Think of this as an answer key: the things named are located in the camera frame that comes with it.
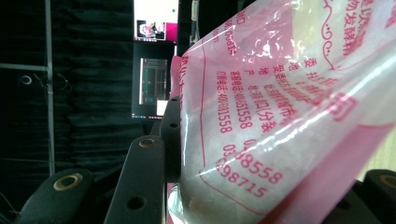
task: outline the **machine part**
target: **machine part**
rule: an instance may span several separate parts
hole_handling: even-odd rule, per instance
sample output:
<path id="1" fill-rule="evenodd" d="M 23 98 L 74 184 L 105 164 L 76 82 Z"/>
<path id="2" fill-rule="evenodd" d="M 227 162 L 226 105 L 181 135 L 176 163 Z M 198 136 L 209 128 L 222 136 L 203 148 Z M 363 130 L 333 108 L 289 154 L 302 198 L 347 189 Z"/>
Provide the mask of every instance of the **machine part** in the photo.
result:
<path id="1" fill-rule="evenodd" d="M 176 183 L 180 177 L 180 101 L 174 97 L 168 101 L 160 127 L 160 137 L 165 143 L 166 182 Z"/>
<path id="2" fill-rule="evenodd" d="M 135 139 L 122 168 L 105 223 L 163 223 L 164 145 L 159 136 Z"/>
<path id="3" fill-rule="evenodd" d="M 27 201 L 15 223 L 72 223 L 92 181 L 91 172 L 83 169 L 49 177 Z"/>

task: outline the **red decorative border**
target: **red decorative border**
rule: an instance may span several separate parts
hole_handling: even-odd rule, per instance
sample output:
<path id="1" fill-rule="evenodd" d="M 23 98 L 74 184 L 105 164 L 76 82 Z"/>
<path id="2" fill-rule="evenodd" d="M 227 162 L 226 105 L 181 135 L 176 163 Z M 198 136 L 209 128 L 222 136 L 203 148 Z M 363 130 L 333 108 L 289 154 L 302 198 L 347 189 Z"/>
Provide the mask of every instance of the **red decorative border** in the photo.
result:
<path id="1" fill-rule="evenodd" d="M 332 6 L 329 4 L 329 0 L 323 0 L 323 1 L 325 3 L 324 8 L 329 9 L 329 16 L 327 17 L 326 21 L 323 23 L 321 28 L 321 35 L 322 38 L 325 40 L 322 46 L 322 53 L 323 53 L 323 57 L 331 67 L 329 70 L 335 70 L 336 68 L 334 67 L 334 64 L 332 64 L 332 62 L 329 59 L 329 54 L 332 51 L 332 27 L 329 24 L 329 19 L 332 16 Z"/>

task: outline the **plastic bag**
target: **plastic bag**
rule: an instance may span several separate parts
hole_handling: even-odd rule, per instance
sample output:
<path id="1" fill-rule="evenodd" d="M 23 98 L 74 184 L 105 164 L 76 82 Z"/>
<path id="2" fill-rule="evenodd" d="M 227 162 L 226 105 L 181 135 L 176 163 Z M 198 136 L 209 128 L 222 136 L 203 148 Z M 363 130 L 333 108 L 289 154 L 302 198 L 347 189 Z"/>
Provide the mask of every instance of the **plastic bag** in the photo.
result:
<path id="1" fill-rule="evenodd" d="M 259 0 L 179 66 L 182 223 L 319 223 L 396 120 L 396 1 Z"/>

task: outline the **pink plastic bag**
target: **pink plastic bag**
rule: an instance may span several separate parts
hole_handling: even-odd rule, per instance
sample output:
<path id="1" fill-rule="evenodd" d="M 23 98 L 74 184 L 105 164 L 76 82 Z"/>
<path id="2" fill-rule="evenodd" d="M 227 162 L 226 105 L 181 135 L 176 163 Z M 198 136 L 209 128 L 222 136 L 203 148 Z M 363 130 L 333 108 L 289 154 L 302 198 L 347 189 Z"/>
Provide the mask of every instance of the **pink plastic bag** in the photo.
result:
<path id="1" fill-rule="evenodd" d="M 394 0 L 259 0 L 175 60 L 175 222 L 321 222 L 396 120 L 395 23 Z"/>

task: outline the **monitor screen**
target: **monitor screen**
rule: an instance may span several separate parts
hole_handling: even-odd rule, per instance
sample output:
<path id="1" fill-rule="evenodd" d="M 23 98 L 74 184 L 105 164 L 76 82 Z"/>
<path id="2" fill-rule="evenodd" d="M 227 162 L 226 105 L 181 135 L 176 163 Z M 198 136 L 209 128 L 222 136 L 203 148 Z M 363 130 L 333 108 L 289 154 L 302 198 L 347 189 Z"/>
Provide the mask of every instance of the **monitor screen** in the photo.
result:
<path id="1" fill-rule="evenodd" d="M 134 0 L 134 40 L 177 41 L 178 0 Z"/>

